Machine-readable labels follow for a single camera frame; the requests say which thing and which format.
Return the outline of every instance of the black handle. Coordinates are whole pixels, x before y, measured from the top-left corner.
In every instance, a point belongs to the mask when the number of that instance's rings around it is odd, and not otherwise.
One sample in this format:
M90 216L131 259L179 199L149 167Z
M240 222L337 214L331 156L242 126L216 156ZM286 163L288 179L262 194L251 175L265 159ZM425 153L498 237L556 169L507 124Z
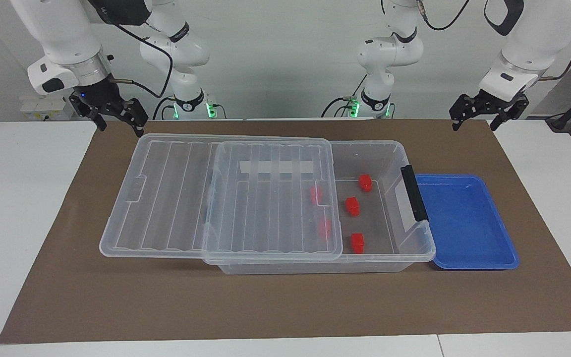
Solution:
M429 216L426 214L426 208L424 207L422 194L420 193L420 188L418 187L417 180L415 179L413 167L411 167L411 165L406 165L400 169L400 172L402 172L402 180L405 181L406 194L408 194L408 201L411 203L411 209L413 210L415 221L428 221Z
M498 34L506 36L513 29L515 23L519 21L521 13L523 13L523 0L503 0L503 2L506 4L508 13L506 13L506 17L501 24L497 25L488 19L488 15L486 14L486 7L488 6L487 1L486 4L484 4L484 18L489 23L490 27L495 29Z

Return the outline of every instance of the red object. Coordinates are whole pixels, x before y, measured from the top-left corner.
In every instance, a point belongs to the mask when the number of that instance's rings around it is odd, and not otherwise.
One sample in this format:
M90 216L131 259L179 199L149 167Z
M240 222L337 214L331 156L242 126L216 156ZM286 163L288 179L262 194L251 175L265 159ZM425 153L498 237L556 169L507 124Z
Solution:
M345 206L347 207L347 212L349 212L352 217L358 217L358 215L360 215L360 206L358 205L358 199L356 199L356 197L346 199Z
M351 250L353 250L355 254L362 254L365 251L365 239L363 238L363 233L351 234Z
M371 177L368 174L364 174L358 177L358 184L363 191L371 192L372 182Z
M319 238L327 242L331 233L332 233L332 221L330 221L329 219L326 219L324 221L319 221L319 224L317 224L317 235L319 236Z
M313 205L318 205L321 201L321 197L321 188L319 186L310 187L310 200L312 201Z

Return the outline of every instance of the blue plastic lid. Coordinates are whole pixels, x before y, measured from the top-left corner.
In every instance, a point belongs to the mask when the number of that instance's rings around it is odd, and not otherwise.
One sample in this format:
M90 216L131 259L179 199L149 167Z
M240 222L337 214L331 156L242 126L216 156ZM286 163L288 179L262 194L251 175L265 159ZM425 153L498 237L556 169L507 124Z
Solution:
M514 269L519 256L485 183L472 175L416 175L442 269Z

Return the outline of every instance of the brown mat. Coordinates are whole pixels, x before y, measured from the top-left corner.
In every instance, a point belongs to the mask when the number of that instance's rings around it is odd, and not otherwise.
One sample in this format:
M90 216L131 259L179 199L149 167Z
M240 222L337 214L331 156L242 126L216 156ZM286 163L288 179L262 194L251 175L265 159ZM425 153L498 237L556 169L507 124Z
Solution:
M571 330L571 268L483 121L151 122L150 133L398 140L418 173L485 180L513 271L226 276L200 260L106 258L98 242L136 138L96 133L0 343Z

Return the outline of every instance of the white tabletop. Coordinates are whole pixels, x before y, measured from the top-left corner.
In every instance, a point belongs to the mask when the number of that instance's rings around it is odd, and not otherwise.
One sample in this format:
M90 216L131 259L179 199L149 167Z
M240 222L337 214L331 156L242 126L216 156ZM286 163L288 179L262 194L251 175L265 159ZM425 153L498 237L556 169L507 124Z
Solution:
M0 122L0 331L95 131L90 122ZM571 264L571 138L541 121L496 136ZM0 346L0 356L571 355L571 332Z

